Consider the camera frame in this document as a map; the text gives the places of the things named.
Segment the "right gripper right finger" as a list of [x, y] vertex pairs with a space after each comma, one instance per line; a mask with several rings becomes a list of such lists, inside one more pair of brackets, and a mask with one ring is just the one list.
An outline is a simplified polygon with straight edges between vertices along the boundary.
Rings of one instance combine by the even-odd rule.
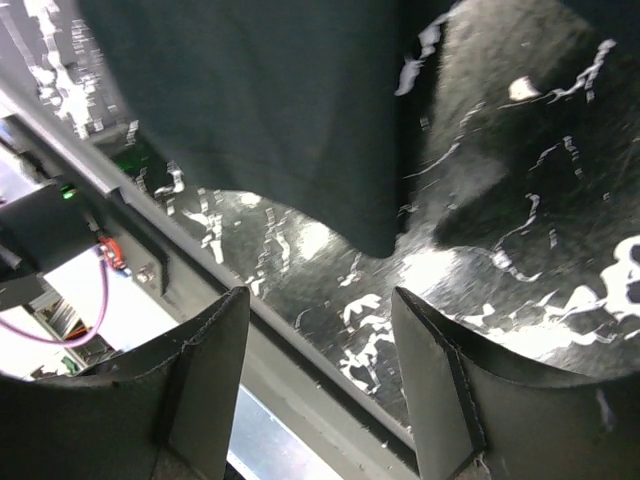
[[611, 379], [519, 355], [404, 288], [392, 295], [424, 479], [635, 479], [639, 376]]

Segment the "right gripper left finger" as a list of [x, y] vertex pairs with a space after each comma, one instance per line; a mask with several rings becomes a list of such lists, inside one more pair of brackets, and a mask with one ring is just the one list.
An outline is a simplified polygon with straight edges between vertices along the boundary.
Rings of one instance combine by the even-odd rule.
[[250, 318], [244, 287], [75, 377], [1, 380], [5, 479], [220, 479]]

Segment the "black t shirt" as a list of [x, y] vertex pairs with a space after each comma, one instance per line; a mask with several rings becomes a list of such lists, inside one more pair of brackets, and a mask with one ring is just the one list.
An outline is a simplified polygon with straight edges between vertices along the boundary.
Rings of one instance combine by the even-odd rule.
[[404, 220], [406, 55], [448, 1], [82, 1], [150, 143], [208, 189], [292, 207], [374, 258]]

